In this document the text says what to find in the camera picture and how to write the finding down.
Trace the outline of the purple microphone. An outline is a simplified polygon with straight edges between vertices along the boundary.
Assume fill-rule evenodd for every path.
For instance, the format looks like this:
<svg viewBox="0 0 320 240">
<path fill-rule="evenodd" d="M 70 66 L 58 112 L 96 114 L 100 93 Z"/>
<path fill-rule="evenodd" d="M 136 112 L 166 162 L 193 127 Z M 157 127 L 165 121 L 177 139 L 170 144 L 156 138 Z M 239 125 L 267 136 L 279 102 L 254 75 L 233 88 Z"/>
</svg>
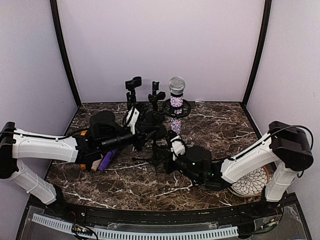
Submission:
<svg viewBox="0 0 320 240">
<path fill-rule="evenodd" d="M 117 149 L 116 150 L 112 150 L 112 151 L 109 151 L 105 157 L 103 158 L 103 160 L 101 161 L 99 167 L 98 167 L 98 170 L 103 172 L 107 167 L 108 165 L 110 164 L 112 158 L 116 155 L 117 153 Z"/>
</svg>

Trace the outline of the black stand of purple microphone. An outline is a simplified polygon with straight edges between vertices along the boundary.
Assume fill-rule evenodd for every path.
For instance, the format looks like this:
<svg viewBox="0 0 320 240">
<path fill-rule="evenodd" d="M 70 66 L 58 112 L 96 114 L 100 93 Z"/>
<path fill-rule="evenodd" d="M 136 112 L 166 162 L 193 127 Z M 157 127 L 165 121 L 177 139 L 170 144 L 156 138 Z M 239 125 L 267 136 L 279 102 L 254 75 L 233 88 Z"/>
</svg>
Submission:
<svg viewBox="0 0 320 240">
<path fill-rule="evenodd" d="M 163 110 L 159 110 L 158 108 L 158 101 L 164 100 L 165 97 L 166 93 L 163 91 L 148 95 L 148 100 L 152 104 L 152 110 L 146 113 L 145 119 L 148 123 L 159 127 L 154 136 L 154 139 L 156 140 L 164 138 L 167 133 L 167 129 L 163 125 L 163 122 L 165 120 L 165 113 Z"/>
</svg>

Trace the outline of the black stand of beige microphone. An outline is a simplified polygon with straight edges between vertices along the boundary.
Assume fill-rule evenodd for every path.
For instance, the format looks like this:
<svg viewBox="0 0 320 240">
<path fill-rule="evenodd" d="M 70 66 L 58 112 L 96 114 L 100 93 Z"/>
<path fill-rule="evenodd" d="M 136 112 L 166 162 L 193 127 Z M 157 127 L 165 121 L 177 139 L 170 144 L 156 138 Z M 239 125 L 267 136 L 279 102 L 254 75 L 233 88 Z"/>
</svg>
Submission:
<svg viewBox="0 0 320 240">
<path fill-rule="evenodd" d="M 153 81 L 152 82 L 152 94 L 148 95 L 148 100 L 152 104 L 152 111 L 151 111 L 151 120 L 153 123 L 162 123 L 165 119 L 164 111 L 159 110 L 158 108 L 158 101 L 164 100 L 166 97 L 166 93 L 159 90 L 159 82 Z"/>
</svg>

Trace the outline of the black tripod mic stand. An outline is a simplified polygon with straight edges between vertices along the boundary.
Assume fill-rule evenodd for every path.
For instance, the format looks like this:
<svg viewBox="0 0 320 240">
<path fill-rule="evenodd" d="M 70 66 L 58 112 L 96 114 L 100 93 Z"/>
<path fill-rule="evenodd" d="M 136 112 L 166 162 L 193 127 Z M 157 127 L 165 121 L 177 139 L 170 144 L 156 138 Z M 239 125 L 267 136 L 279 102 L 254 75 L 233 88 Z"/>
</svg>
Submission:
<svg viewBox="0 0 320 240">
<path fill-rule="evenodd" d="M 180 136 L 181 120 L 191 113 L 191 105 L 182 97 L 173 97 L 163 103 L 161 111 L 149 111 L 145 115 L 148 123 L 152 123 L 158 130 L 151 135 L 152 157 L 133 157 L 133 161 L 144 161 L 153 165 L 155 171 L 163 164 L 169 175 L 174 171 L 183 173 L 187 165 L 183 162 L 188 149 Z"/>
</svg>

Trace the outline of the beige pink microphone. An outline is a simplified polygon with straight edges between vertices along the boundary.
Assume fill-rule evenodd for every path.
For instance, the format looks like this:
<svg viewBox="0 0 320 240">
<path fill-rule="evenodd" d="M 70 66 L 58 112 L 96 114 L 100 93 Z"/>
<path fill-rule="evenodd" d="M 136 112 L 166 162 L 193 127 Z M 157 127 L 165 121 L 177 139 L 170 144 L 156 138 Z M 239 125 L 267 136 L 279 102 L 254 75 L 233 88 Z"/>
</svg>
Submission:
<svg viewBox="0 0 320 240">
<path fill-rule="evenodd" d="M 96 172 L 102 162 L 103 156 L 101 155 L 99 159 L 95 160 L 91 165 L 91 170 Z"/>
</svg>

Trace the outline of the glitter silver microphone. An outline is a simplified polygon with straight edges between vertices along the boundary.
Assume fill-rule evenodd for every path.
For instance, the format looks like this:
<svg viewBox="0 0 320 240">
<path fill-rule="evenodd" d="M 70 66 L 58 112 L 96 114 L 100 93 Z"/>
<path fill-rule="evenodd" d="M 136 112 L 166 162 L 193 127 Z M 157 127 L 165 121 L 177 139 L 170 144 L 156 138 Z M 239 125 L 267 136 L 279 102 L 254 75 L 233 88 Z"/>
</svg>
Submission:
<svg viewBox="0 0 320 240">
<path fill-rule="evenodd" d="M 177 117 L 177 115 L 180 115 L 183 112 L 183 92 L 186 83 L 182 77 L 174 76 L 169 80 L 168 87 L 170 90 L 170 106 L 172 109 L 171 130 L 179 135 L 181 132 L 182 120 Z"/>
</svg>

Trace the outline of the orange microphone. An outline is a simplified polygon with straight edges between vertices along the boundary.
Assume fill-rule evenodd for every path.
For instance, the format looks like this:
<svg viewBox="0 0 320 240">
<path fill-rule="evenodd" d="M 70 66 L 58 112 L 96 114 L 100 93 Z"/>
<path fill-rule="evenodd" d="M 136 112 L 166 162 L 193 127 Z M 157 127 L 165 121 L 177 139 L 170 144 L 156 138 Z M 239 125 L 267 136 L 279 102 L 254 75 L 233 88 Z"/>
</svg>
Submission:
<svg viewBox="0 0 320 240">
<path fill-rule="evenodd" d="M 80 135 L 81 135 L 81 136 L 84 136 L 86 133 L 87 133 L 87 130 L 83 130 L 83 131 L 80 133 Z M 84 164 L 84 163 L 80 164 L 80 169 L 81 169 L 82 171 L 85 171 L 85 170 L 87 169 L 87 165 Z"/>
</svg>

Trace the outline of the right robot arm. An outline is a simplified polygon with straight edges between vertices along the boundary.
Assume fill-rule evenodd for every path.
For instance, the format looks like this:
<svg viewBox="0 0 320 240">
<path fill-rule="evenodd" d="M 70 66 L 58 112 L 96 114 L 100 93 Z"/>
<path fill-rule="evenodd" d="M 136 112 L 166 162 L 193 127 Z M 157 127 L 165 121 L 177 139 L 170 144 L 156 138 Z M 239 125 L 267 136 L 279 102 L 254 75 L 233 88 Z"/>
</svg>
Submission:
<svg viewBox="0 0 320 240">
<path fill-rule="evenodd" d="M 298 173 L 303 173 L 314 162 L 314 137 L 307 127 L 280 121 L 273 121 L 268 127 L 268 132 L 253 145 L 221 159 L 212 159 L 212 153 L 201 146 L 187 147 L 181 136 L 171 130 L 167 133 L 167 145 L 154 150 L 167 174 L 178 171 L 189 178 L 192 185 L 203 185 L 213 191 L 229 188 L 250 172 L 278 161 L 272 180 L 263 189 L 264 199 L 255 205 L 255 213 L 266 217 Z"/>
</svg>

